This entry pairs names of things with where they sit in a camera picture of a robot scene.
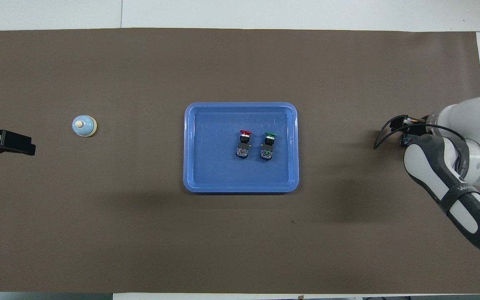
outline black cable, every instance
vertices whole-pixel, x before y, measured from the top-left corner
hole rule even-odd
[[[390,120],[388,120],[388,121],[385,123],[385,125],[383,125],[383,127],[381,128],[381,130],[380,130],[379,133],[377,134],[377,138],[375,139],[375,142],[373,143],[374,149],[376,149],[376,148],[375,148],[375,145],[377,144],[379,138],[381,137],[382,132],[383,132],[383,131],[385,130],[385,128],[390,124],[390,122],[396,120],[397,118],[402,118],[402,117],[403,117],[403,118],[406,118],[407,115],[395,116],[395,117],[391,118]]]
[[[389,138],[391,135],[393,135],[394,133],[397,133],[398,131],[404,131],[405,129],[407,128],[410,128],[410,127],[416,127],[416,126],[426,126],[426,127],[435,127],[435,128],[440,128],[440,129],[444,129],[446,131],[449,131],[450,133],[453,133],[454,135],[456,135],[457,137],[459,137],[461,140],[465,140],[464,137],[458,133],[457,131],[454,131],[453,129],[450,129],[450,128],[447,128],[447,127],[443,127],[443,126],[440,126],[440,125],[434,125],[434,124],[425,124],[425,123],[419,123],[419,124],[412,124],[412,125],[406,125],[406,126],[403,126],[403,127],[399,127],[398,129],[390,132],[388,135],[385,135],[385,137],[383,137],[383,139],[381,139],[381,141],[379,141],[379,137],[381,136],[381,132],[385,129],[386,125],[383,126],[383,128],[381,129],[381,131],[379,132],[379,134],[377,135],[377,138],[375,139],[375,144],[373,144],[373,149],[377,149],[379,148],[379,146],[381,146],[381,144],[387,139]]]

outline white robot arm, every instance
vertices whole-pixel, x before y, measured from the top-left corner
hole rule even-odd
[[[480,186],[480,97],[448,106],[426,120],[413,119],[419,121],[392,128],[402,131],[421,123],[429,129],[408,146],[404,158],[407,173],[480,249],[480,194],[475,188]]]

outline brown paper surface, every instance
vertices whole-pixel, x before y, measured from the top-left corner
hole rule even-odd
[[[0,291],[480,293],[480,251],[403,167],[398,114],[480,95],[472,32],[0,32]],[[299,187],[196,195],[183,114],[286,101]],[[99,123],[75,135],[75,116]]]

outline blue tray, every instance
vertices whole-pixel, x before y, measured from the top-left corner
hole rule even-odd
[[[185,111],[183,181],[195,193],[286,193],[299,184],[298,113],[287,102],[198,102]],[[253,132],[249,157],[235,155],[241,129]],[[276,133],[271,160],[259,157]]]

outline white table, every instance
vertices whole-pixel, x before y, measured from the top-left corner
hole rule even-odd
[[[471,31],[478,32],[480,57],[480,0],[0,0],[0,30],[120,27]],[[115,294],[114,299],[242,300],[297,296]]]

